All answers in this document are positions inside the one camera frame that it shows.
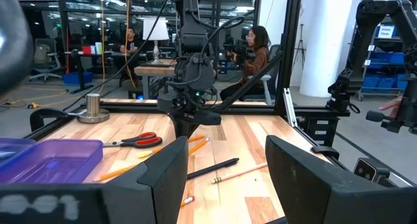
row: woman holding camera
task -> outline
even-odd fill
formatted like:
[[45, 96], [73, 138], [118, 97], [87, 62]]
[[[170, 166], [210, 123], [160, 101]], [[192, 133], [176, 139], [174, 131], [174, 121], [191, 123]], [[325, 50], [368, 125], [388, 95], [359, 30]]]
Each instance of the woman holding camera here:
[[[248, 76], [256, 75], [263, 67], [266, 66], [269, 59], [269, 36], [268, 32], [263, 26], [253, 26], [248, 35], [246, 35], [246, 41], [250, 49], [255, 52], [255, 59], [245, 60], [243, 64], [243, 78], [236, 84], [222, 90], [220, 92], [220, 98], [225, 100], [227, 97], [233, 95], [243, 84], [248, 81]], [[234, 52], [227, 52], [227, 55], [231, 59], [237, 62], [237, 54]], [[263, 94], [264, 88], [261, 82], [256, 83], [245, 94]]]

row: white lamp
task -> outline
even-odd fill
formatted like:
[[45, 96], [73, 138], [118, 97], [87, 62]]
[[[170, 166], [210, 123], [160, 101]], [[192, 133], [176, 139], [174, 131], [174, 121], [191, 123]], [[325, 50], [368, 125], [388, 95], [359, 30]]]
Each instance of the white lamp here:
[[[155, 23], [156, 18], [143, 18], [143, 39], [146, 39], [151, 33], [152, 26]], [[159, 47], [158, 41], [168, 40], [168, 28], [167, 20], [165, 18], [159, 18], [156, 22], [155, 28], [152, 31], [152, 34], [149, 37], [149, 40], [154, 41], [154, 60], [151, 64], [161, 64], [159, 61]]]

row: person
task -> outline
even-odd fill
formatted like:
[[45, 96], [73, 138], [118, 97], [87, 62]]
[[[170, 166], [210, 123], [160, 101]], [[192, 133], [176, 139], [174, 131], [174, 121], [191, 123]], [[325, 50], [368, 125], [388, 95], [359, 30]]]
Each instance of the person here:
[[[137, 51], [137, 49], [139, 49], [140, 41], [137, 38], [136, 32], [133, 28], [129, 28], [127, 33], [128, 33], [127, 34], [127, 42], [126, 42], [126, 39], [124, 38], [123, 42], [120, 46], [120, 52], [123, 53], [123, 54], [126, 52], [128, 54], [127, 59], [129, 59], [129, 55], [133, 55]], [[141, 57], [135, 58], [134, 60], [130, 61], [129, 65], [128, 65], [130, 75], [132, 76], [132, 80], [133, 80], [135, 86], [138, 86], [139, 80], [141, 79], [141, 77], [137, 77], [135, 72], [134, 72], [134, 68], [139, 66], [140, 58]], [[119, 57], [118, 59], [115, 59], [115, 60], [116, 60], [115, 63], [118, 66], [118, 68], [121, 68], [126, 62], [124, 57]], [[122, 72], [122, 76], [119, 80], [119, 86], [121, 87], [122, 83], [126, 80], [129, 80], [129, 79], [130, 79], [130, 76], [129, 76], [128, 70], [126, 69]]]
[[399, 105], [401, 104], [401, 99], [403, 97], [400, 96], [396, 99], [393, 99], [391, 101], [389, 101], [388, 103], [384, 104], [383, 106], [379, 107], [379, 110], [384, 111], [384, 110], [388, 110], [388, 109], [392, 109], [391, 113], [390, 113], [390, 117], [392, 118], [396, 118], [398, 115], [398, 109], [399, 109]]
[[[255, 52], [255, 59], [246, 60], [243, 64], [243, 78], [236, 84], [227, 87], [220, 92], [220, 98], [225, 100], [233, 95], [236, 91], [248, 81], [248, 76], [256, 75], [263, 67], [266, 66], [269, 58], [268, 45], [270, 44], [268, 32], [263, 26], [253, 26], [248, 35], [246, 35], [248, 46]], [[227, 52], [234, 62], [237, 62], [237, 54]], [[261, 82], [256, 83], [245, 94], [263, 94], [264, 88]]]

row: wooden table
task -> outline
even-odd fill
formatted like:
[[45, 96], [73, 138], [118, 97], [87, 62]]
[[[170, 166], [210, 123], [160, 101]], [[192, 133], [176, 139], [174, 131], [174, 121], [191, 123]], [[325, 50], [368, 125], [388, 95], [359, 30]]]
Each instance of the wooden table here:
[[[172, 64], [175, 65], [173, 59], [160, 59], [162, 64]], [[149, 85], [151, 84], [151, 77], [172, 77], [175, 73], [174, 66], [172, 67], [155, 67], [155, 66], [146, 66], [146, 64], [136, 67], [135, 74], [142, 76], [143, 84], [143, 98], [149, 99]]]
[[[107, 102], [153, 102], [150, 100], [104, 100]], [[257, 102], [237, 102], [253, 104]], [[164, 139], [163, 145], [175, 140], [173, 125], [164, 114], [112, 113], [110, 119], [100, 124], [82, 124], [76, 120], [55, 131], [46, 139], [99, 139], [118, 141], [143, 132], [155, 132]], [[240, 177], [212, 185], [218, 176], [240, 172], [265, 159], [265, 137], [278, 137], [309, 151], [310, 143], [277, 116], [224, 115], [220, 126], [200, 126], [194, 135], [205, 135], [210, 141], [188, 159], [188, 172], [194, 172], [231, 158], [240, 158], [231, 167], [211, 172], [189, 180], [184, 198], [195, 196], [195, 201], [180, 209], [177, 223], [266, 223], [284, 216], [280, 201], [272, 185], [268, 169], [260, 169]], [[143, 150], [136, 148], [106, 148], [104, 158], [89, 175], [89, 182], [111, 168], [120, 169], [143, 160], [136, 158]]]

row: metal cylinder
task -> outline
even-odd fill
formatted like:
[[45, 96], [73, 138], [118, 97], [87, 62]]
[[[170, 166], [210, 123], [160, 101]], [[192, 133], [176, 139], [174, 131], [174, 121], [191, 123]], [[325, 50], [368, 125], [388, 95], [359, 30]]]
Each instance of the metal cylinder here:
[[87, 116], [93, 117], [100, 113], [100, 95], [87, 94]]

